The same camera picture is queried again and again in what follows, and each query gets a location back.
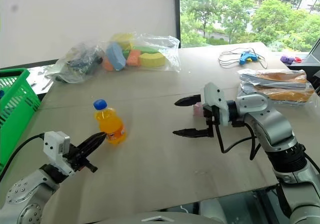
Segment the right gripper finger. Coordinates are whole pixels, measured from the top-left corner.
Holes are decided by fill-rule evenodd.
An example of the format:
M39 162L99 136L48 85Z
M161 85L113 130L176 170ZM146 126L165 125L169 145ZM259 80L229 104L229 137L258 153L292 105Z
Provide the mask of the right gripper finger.
M181 137L186 138L202 138L208 136L208 130L207 129L195 129L195 128L185 128L180 130L174 130L172 132L173 134Z
M178 107L188 107L188 106L193 106L200 102L201 102L201 95L195 94L195 95L186 96L177 100L174 103L174 105Z

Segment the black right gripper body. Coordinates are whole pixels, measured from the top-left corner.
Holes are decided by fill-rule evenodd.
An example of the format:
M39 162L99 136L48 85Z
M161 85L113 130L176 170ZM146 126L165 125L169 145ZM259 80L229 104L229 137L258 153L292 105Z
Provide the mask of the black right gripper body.
M203 105L203 116L207 125L206 129L200 130L200 137L214 137L214 127L220 125L220 109L213 105Z

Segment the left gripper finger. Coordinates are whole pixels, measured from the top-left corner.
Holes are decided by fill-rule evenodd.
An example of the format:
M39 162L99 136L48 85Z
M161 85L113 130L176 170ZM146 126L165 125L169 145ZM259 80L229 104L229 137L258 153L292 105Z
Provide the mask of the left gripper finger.
M106 136L107 134L105 132L93 134L76 147L76 153L91 154L105 141Z
M105 137L90 137L84 142L82 142L79 148L79 156L81 158L86 158L93 151L95 151L105 140Z

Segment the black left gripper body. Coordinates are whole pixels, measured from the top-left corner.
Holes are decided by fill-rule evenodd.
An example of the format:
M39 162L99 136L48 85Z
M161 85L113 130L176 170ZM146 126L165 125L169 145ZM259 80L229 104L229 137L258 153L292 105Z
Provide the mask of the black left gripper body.
M69 151L63 154L63 157L66 159L67 163L71 166L71 168L77 172L81 171L84 167L88 168L92 173L95 173L98 168L90 163L90 161L86 158L80 157L79 153L76 153L77 146L70 144Z

